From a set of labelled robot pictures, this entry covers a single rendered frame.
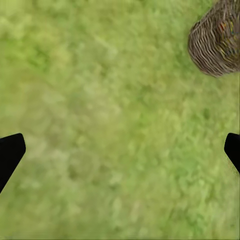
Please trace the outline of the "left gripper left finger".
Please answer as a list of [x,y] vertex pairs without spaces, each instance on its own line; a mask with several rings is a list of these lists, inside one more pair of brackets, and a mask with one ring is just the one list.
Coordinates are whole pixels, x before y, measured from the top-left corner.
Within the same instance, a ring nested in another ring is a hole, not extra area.
[[21,133],[0,138],[0,193],[26,152]]

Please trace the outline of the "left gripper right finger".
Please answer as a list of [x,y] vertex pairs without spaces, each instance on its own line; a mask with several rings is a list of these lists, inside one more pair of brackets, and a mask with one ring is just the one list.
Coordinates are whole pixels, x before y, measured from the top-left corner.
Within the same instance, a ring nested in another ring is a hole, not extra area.
[[229,133],[227,135],[224,151],[240,173],[240,135]]

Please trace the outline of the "wicker basket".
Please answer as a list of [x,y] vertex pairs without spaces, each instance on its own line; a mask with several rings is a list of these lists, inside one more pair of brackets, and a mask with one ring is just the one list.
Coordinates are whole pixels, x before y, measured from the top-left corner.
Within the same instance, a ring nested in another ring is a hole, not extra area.
[[219,0],[189,33],[188,50],[201,72],[240,73],[240,0]]

